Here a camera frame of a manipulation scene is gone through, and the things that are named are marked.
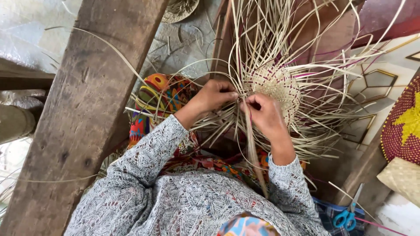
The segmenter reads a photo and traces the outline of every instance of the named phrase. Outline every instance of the plaid fabric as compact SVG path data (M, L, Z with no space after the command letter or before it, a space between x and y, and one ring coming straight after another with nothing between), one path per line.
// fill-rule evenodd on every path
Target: plaid fabric
M365 234L363 222L360 220L356 221L356 227L351 231L347 231L343 227L335 228L333 226L334 217L340 214L343 210L347 209L347 207L340 207L327 202L323 202L314 197L312 198L315 202L316 209L319 213L319 218L322 221L322 225L331 234L331 236L363 236ZM365 212L362 209L356 208L355 214L356 217L360 219L365 218Z

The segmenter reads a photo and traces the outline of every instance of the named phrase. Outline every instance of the woman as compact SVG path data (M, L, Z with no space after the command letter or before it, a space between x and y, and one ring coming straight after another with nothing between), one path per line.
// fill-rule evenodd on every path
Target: woman
M162 172L197 120L237 99L232 84L208 81L108 168L107 177L80 201L65 235L329 235L315 210L279 102L263 94L248 97L241 109L250 109L253 123L272 146L268 200L240 179L212 168Z

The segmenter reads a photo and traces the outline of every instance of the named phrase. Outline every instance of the blue scissors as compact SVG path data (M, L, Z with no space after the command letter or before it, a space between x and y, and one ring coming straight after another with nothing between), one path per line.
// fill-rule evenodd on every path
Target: blue scissors
M361 183L357 190L356 196L353 198L352 203L347 210L342 211L333 219L333 226L336 228L344 227L345 230L351 231L356 227L356 219L354 218L354 209L356 208L357 200L359 199L360 192L362 191L364 183Z

